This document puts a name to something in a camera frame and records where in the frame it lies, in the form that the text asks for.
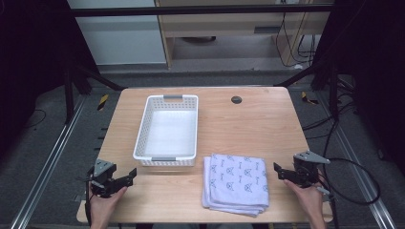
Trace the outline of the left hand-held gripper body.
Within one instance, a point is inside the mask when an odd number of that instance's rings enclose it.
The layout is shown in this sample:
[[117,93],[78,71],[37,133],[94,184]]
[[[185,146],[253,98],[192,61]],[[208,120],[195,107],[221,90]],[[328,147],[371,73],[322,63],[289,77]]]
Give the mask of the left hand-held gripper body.
[[117,166],[113,162],[97,159],[94,170],[91,172],[91,190],[102,198],[109,198],[115,191],[113,190],[113,173]]

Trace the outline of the white perforated plastic basket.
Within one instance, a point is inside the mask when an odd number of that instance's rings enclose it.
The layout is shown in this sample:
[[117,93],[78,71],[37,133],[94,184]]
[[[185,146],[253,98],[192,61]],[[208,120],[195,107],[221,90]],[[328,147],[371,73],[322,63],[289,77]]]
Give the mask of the white perforated plastic basket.
[[198,119],[194,94],[149,95],[133,158],[143,166],[194,166]]

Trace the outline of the yellow black striped floor marker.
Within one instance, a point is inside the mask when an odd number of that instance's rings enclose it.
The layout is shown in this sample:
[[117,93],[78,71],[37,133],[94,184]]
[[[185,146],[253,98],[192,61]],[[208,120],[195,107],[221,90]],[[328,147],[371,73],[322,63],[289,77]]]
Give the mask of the yellow black striped floor marker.
[[104,106],[106,104],[106,101],[108,100],[108,97],[109,97],[108,94],[104,94],[100,98],[99,103],[98,103],[97,108],[96,108],[97,111],[101,111],[104,108]]
[[316,99],[309,99],[308,95],[305,92],[301,92],[302,101],[307,102],[308,104],[317,105],[319,104],[318,100]]

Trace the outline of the person's left hand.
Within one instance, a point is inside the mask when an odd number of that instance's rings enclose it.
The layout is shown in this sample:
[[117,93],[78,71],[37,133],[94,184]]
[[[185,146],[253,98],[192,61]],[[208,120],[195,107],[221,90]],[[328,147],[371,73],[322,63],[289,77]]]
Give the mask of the person's left hand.
[[94,221],[108,221],[114,213],[118,201],[124,196],[127,187],[121,188],[117,193],[110,198],[100,198],[98,196],[92,197],[91,204],[91,218]]

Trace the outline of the aluminium floor rail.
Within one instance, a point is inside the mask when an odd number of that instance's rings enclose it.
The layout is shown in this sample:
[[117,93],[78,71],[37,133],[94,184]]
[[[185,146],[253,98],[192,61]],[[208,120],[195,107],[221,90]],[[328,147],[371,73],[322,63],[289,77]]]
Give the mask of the aluminium floor rail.
[[63,126],[47,160],[45,161],[33,187],[26,197],[22,207],[14,217],[10,229],[26,229],[36,206],[41,199],[45,188],[53,174],[53,171],[60,159],[67,142],[75,128],[75,125],[83,111],[83,106],[87,100],[85,95],[80,95],[74,106],[74,113],[71,119]]
[[354,200],[353,198],[349,198],[344,196],[343,194],[340,194],[337,189],[334,189],[332,187],[331,182],[329,182],[330,188],[336,195],[340,196],[346,201],[357,205],[368,206],[371,209],[373,217],[380,229],[397,229],[394,220],[391,217],[391,214],[389,213],[383,200],[381,199],[381,188],[378,182],[375,180],[371,172],[361,164],[361,162],[355,155],[354,150],[349,143],[343,129],[338,126],[339,121],[332,118],[329,111],[329,102],[327,101],[326,96],[323,93],[316,93],[316,96],[321,106],[325,110],[326,115],[331,118],[330,132],[328,133],[326,145],[323,150],[322,156],[327,155],[330,137],[332,135],[336,135],[336,139],[342,149],[343,156],[331,158],[330,161],[335,160],[349,163],[352,175],[357,182],[363,200]]

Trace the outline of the folded lilac printed towel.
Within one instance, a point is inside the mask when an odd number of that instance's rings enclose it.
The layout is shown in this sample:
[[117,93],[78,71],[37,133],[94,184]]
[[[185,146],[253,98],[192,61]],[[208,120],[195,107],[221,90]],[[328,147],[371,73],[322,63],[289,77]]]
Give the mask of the folded lilac printed towel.
[[212,154],[203,158],[202,206],[257,217],[269,206],[263,158]]

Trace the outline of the light wooden background desk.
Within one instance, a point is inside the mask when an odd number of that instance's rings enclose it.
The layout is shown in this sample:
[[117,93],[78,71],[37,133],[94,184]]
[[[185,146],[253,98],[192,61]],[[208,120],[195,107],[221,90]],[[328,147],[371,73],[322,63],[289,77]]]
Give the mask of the light wooden background desk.
[[[325,4],[334,0],[154,0],[158,7]],[[330,14],[324,12],[275,12],[161,15],[165,38],[269,34],[282,63],[298,60],[298,47],[305,35],[320,35]]]

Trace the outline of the black metal stand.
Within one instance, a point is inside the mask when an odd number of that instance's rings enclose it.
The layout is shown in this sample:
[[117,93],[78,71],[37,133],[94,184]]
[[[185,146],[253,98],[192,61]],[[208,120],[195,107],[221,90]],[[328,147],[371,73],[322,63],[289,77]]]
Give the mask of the black metal stand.
[[113,81],[103,77],[100,73],[91,71],[81,65],[68,64],[63,70],[64,89],[65,89],[65,102],[66,102],[66,120],[68,124],[74,117],[74,93],[73,87],[76,87],[80,94],[90,94],[92,86],[88,82],[87,78],[90,77],[95,81],[107,86],[114,91],[123,91],[124,87],[119,86]]
[[313,90],[319,91],[329,85],[329,111],[334,120],[339,119],[339,112],[337,108],[337,65],[334,61],[319,60],[318,62],[312,64],[310,67],[300,71],[293,77],[275,84],[275,87],[289,87],[293,83],[301,80],[302,78],[313,74],[310,86]]

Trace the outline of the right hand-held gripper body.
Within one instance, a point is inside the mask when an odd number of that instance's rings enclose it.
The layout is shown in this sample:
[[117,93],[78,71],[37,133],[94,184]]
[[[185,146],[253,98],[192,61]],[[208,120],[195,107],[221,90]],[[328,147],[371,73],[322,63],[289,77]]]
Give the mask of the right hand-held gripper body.
[[319,178],[317,166],[319,164],[330,164],[330,160],[310,150],[295,154],[293,156],[293,166],[299,177],[296,184],[302,188],[307,188],[313,183],[317,183]]

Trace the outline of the person's right hand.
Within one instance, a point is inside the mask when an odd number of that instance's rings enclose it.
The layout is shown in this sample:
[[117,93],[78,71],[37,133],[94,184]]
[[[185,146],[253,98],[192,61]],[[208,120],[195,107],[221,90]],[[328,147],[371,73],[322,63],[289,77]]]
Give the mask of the person's right hand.
[[301,207],[309,218],[309,222],[324,221],[323,194],[318,190],[318,187],[321,186],[320,183],[314,183],[308,188],[301,188],[287,179],[284,180],[284,183],[298,197]]

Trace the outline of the black horizontal frame bar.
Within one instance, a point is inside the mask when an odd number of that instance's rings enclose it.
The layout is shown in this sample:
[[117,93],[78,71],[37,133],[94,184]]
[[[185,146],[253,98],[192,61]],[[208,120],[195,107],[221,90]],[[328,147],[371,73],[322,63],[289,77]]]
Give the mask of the black horizontal frame bar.
[[333,8],[334,4],[178,6],[178,7],[113,8],[113,9],[74,9],[69,10],[68,14],[74,17],[92,17],[92,16],[221,14],[221,13],[324,12],[324,11],[332,11]]

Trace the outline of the white cabinet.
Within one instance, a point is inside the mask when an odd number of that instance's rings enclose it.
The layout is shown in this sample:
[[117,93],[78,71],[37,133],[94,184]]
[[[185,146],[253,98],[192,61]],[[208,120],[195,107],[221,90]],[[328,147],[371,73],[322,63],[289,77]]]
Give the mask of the white cabinet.
[[[68,0],[72,10],[155,7],[154,0]],[[77,17],[98,66],[165,64],[156,15]]]

